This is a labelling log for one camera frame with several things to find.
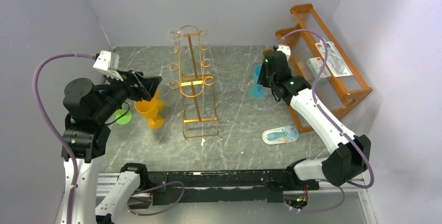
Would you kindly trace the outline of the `blue plastic goblet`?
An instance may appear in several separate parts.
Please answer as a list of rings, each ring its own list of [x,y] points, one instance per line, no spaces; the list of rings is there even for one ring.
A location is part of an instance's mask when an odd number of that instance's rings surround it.
[[[254,98],[263,98],[264,97],[264,91],[263,86],[258,84],[258,78],[261,72],[262,64],[257,65],[254,68],[254,74],[253,74],[253,81],[254,85],[251,88],[251,95]]]

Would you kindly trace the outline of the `clear wine glass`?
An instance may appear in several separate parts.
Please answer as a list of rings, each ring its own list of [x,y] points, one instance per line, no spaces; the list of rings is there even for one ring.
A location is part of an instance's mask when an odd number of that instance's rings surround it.
[[[271,98],[258,98],[255,101],[255,106],[258,110],[268,110],[272,109],[277,102]]]
[[[169,29],[166,33],[166,38],[174,43],[173,46],[169,49],[169,52],[171,54],[178,54],[180,50],[180,41],[183,38],[182,29],[179,28]]]

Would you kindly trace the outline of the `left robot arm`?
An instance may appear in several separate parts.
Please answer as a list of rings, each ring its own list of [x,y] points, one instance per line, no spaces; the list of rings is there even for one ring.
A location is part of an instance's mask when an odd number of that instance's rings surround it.
[[[86,197],[92,196],[96,189],[98,172],[85,178],[81,175],[98,168],[105,155],[111,133],[109,118],[127,100],[151,101],[162,81],[160,76],[144,77],[143,73],[133,70],[121,71],[119,75],[99,85],[88,78],[77,78],[64,89],[63,106],[68,110],[65,131],[60,137],[68,190],[64,223],[96,220],[95,212],[86,205]]]

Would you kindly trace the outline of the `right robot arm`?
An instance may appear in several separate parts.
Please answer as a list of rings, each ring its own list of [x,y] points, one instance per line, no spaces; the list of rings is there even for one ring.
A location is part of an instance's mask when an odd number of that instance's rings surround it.
[[[351,183],[352,179],[369,172],[370,188],[374,172],[369,162],[371,141],[366,135],[356,135],[341,123],[320,101],[307,80],[293,76],[282,51],[270,51],[263,57],[258,84],[269,88],[276,101],[284,101],[300,114],[326,146],[329,156],[303,159],[288,167],[287,185],[301,189],[308,180],[326,180],[334,186]]]

